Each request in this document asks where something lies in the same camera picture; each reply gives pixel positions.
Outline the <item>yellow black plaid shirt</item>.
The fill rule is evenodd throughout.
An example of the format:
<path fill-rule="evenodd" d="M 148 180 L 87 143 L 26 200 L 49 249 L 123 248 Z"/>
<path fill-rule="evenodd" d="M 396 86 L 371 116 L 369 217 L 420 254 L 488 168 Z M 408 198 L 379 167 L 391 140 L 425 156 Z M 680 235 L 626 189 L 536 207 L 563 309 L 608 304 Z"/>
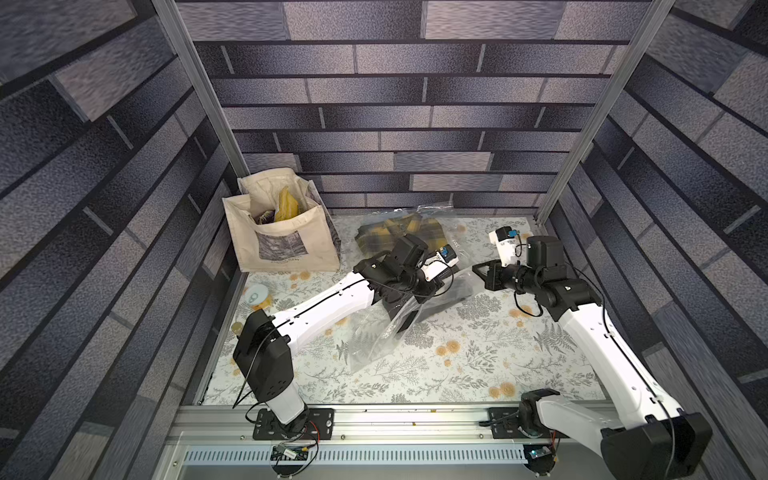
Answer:
<path fill-rule="evenodd" d="M 440 222 L 419 213 L 361 225 L 355 241 L 363 255 L 370 257 L 382 251 L 391 251 L 396 241 L 406 234 L 415 235 L 424 241 L 428 251 L 438 250 L 448 243 Z"/>

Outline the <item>black tray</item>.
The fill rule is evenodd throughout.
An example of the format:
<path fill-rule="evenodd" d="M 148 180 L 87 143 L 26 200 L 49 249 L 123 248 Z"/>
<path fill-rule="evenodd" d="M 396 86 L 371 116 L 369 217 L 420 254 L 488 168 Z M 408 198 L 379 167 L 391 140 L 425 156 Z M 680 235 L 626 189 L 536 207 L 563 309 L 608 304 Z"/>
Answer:
<path fill-rule="evenodd" d="M 421 282 L 416 293 L 406 292 L 384 300 L 390 317 L 386 335 L 399 337 L 415 323 L 447 310 L 481 292 L 483 283 L 470 268 L 453 267 L 430 282 Z"/>

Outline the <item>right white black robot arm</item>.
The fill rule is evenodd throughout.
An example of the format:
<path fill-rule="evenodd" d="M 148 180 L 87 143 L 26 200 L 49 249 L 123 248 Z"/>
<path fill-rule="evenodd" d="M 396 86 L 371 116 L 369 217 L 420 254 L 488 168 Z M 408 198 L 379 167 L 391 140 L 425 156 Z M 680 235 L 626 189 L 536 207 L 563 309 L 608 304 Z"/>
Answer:
<path fill-rule="evenodd" d="M 558 434 L 599 455 L 616 479 L 682 479 L 693 475 L 712 438 L 700 413 L 687 412 L 641 364 L 613 325 L 603 294 L 565 259 L 552 236 L 524 239 L 505 226 L 489 234 L 498 259 L 473 272 L 490 291 L 533 296 L 569 335 L 607 390 L 615 415 L 601 415 L 551 388 L 524 393 L 517 410 L 529 438 Z"/>

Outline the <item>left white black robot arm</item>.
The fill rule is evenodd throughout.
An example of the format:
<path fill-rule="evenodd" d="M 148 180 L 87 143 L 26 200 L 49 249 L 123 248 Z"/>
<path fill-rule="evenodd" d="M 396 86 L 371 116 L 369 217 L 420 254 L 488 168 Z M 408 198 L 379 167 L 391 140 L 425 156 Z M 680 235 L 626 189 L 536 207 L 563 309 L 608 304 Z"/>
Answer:
<path fill-rule="evenodd" d="M 274 315 L 251 313 L 233 353 L 245 386 L 281 428 L 299 431 L 308 421 L 308 407 L 294 381 L 293 355 L 336 322 L 378 303 L 398 307 L 390 326 L 401 327 L 412 311 L 450 289 L 457 263 L 452 246 L 430 251 L 407 234 L 311 299 Z"/>

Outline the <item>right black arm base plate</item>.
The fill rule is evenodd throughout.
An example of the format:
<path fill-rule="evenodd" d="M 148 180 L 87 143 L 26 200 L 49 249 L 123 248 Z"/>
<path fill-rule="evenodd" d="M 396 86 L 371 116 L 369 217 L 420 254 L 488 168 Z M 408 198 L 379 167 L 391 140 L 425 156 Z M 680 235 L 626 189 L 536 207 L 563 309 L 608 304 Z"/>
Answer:
<path fill-rule="evenodd" d="M 521 439 L 524 441 L 551 441 L 567 438 L 567 435 L 552 430 L 544 433 L 527 435 L 521 427 L 517 407 L 491 407 L 487 409 L 487 418 L 478 422 L 482 428 L 488 428 L 494 439 Z"/>

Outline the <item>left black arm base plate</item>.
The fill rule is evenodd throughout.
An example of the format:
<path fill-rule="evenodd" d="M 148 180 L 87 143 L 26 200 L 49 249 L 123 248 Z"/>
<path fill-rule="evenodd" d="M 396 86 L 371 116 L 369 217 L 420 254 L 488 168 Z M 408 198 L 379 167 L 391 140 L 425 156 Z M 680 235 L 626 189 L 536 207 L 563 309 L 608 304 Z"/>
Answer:
<path fill-rule="evenodd" d="M 309 440 L 330 440 L 336 411 L 332 408 L 308 408 L 288 424 L 282 424 L 268 409 L 261 409 L 256 417 L 254 440 L 286 441 L 294 437 Z"/>

